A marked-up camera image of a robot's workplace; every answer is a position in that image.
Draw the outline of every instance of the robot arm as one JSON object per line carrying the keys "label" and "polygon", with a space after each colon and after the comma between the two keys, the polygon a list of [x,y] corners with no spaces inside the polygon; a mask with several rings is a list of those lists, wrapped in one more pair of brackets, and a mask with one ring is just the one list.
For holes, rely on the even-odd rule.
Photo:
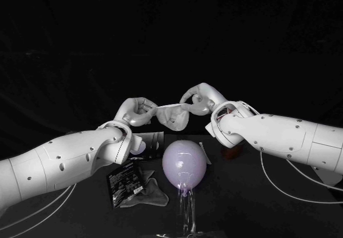
{"label": "robot arm", "polygon": [[0,161],[0,211],[47,192],[67,188],[113,163],[126,162],[142,138],[130,125],[151,122],[158,105],[145,98],[129,99],[113,121],[97,130],[81,131],[44,143],[22,155]]}
{"label": "robot arm", "polygon": [[[204,92],[210,88],[212,95],[215,94],[214,87],[207,83],[198,87]],[[198,102],[187,107],[197,112]],[[233,148],[246,139],[264,153],[343,174],[342,128],[260,114],[243,101],[227,100],[208,109],[212,116],[207,130],[224,146]]]}

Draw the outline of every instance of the packaging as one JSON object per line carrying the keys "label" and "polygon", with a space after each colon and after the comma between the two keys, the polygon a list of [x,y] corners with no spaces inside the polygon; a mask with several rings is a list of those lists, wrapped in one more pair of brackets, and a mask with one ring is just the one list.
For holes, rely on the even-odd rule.
{"label": "packaging", "polygon": [[127,160],[151,161],[153,159],[161,159],[163,157],[165,152],[165,133],[151,132],[151,133],[138,133],[135,135],[143,138],[142,142],[143,148],[140,148],[139,152],[130,151]]}
{"label": "packaging", "polygon": [[117,208],[146,188],[136,162],[130,162],[117,168],[107,175],[107,182],[113,208]]}

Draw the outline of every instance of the balloon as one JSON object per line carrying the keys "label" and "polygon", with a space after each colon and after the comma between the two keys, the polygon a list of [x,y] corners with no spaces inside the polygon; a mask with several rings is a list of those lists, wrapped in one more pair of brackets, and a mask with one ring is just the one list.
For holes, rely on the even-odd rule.
{"label": "balloon", "polygon": [[207,156],[201,146],[191,140],[175,141],[163,154],[163,171],[184,196],[201,183],[207,172]]}

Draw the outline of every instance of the robotic hand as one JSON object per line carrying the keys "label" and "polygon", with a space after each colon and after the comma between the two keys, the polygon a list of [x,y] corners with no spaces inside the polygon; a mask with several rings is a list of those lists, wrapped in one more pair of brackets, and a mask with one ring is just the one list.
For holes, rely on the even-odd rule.
{"label": "robotic hand", "polygon": [[243,101],[228,101],[207,83],[188,90],[182,108],[197,115],[212,112],[207,130],[233,148],[246,139],[261,152],[343,174],[343,129],[277,115],[260,114]]}
{"label": "robotic hand", "polygon": [[67,188],[113,163],[126,162],[142,138],[130,125],[151,123],[158,105],[146,98],[123,103],[113,121],[97,130],[61,136],[22,155],[0,161],[0,212],[18,202]]}

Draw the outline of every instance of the gray cloth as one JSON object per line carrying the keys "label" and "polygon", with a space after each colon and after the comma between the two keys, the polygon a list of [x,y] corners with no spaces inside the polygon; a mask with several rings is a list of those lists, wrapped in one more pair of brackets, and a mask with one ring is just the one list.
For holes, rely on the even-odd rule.
{"label": "gray cloth", "polygon": [[120,205],[120,207],[122,208],[133,207],[139,203],[146,203],[151,205],[165,207],[171,199],[169,199],[169,196],[161,190],[156,179],[151,178],[155,171],[153,170],[142,171],[140,169],[140,172],[142,172],[146,188],[140,191],[140,193],[136,194],[136,196],[129,201],[126,201]]}

